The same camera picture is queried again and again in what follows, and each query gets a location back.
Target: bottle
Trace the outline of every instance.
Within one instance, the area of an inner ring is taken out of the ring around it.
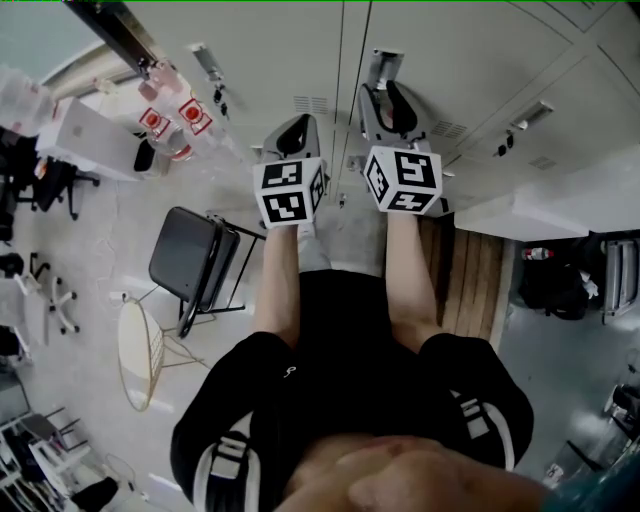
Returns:
[[[19,69],[0,65],[0,126],[24,137],[35,137],[53,120],[57,105],[47,87]]]
[[[151,105],[139,119],[140,125],[147,132],[147,140],[151,147],[171,160],[189,160],[193,156],[193,148],[186,140],[184,130],[158,111],[158,91],[150,84],[142,82],[138,86],[138,92]]]
[[[149,69],[149,76],[150,87],[156,91],[155,104],[162,114],[182,128],[198,156],[212,157],[226,138],[224,129],[168,62],[158,62]]]
[[[553,251],[544,247],[533,247],[522,251],[523,260],[546,260],[553,257]]]

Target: white stripe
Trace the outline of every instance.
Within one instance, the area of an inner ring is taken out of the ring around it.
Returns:
[[[509,431],[509,424],[504,419],[502,413],[494,405],[484,402],[482,404],[487,411],[487,415],[491,418],[498,428],[498,433],[502,439],[502,446],[504,448],[504,469],[507,471],[513,471],[516,465],[516,456],[513,452],[513,442],[511,441],[511,432]]]

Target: wooden panel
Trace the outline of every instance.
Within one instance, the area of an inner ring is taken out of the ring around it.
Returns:
[[[478,261],[478,283],[476,294],[473,298],[473,308],[469,317],[469,332],[467,336],[477,338],[480,336],[480,327],[484,318],[484,310],[487,302],[489,283],[496,279],[491,276],[491,255],[495,251],[496,239],[489,235],[482,235],[480,240],[480,258]]]
[[[433,283],[434,290],[438,285],[438,273],[440,270],[440,253],[442,248],[440,246],[440,241],[442,238],[442,226],[439,223],[433,223],[432,235],[431,235],[431,244],[433,248],[431,249],[431,265],[429,268],[429,275],[431,276],[431,282]]]
[[[467,261],[464,270],[464,284],[462,286],[462,299],[460,301],[460,312],[456,322],[455,333],[458,336],[468,336],[471,310],[473,309],[473,299],[476,295],[476,284],[478,282],[478,259],[480,255],[479,233],[469,233],[467,243]]]
[[[422,242],[422,253],[427,268],[431,267],[431,255],[433,253],[433,221],[422,219],[420,221],[420,241]]]
[[[489,265],[489,288],[487,290],[487,300],[480,327],[479,338],[488,340],[491,336],[493,317],[495,315],[496,301],[498,300],[498,289],[500,288],[500,272],[502,269],[502,238],[492,239],[491,262]]]
[[[457,229],[453,242],[453,263],[451,265],[451,275],[449,278],[449,290],[444,308],[444,317],[442,319],[442,327],[449,332],[455,332],[458,312],[460,311],[464,270],[467,259],[467,240],[468,232]]]

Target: black backpack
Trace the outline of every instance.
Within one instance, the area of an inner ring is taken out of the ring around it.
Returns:
[[[580,271],[553,259],[525,263],[520,295],[531,309],[543,309],[563,320],[580,320],[587,312],[589,294]]]

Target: leg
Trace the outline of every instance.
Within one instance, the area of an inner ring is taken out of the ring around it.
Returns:
[[[34,271],[35,262],[37,259],[38,253],[32,252],[29,256],[29,272],[31,272],[36,281],[40,278],[40,274],[42,274],[43,270],[51,270],[51,265],[45,262],[38,267],[38,270]]]
[[[69,199],[69,215],[73,220],[78,220],[78,214],[73,213],[73,181],[67,185],[67,197]]]
[[[80,173],[76,173],[73,181],[90,181],[94,187],[100,186],[100,180],[98,178],[92,178],[91,176],[80,176]]]

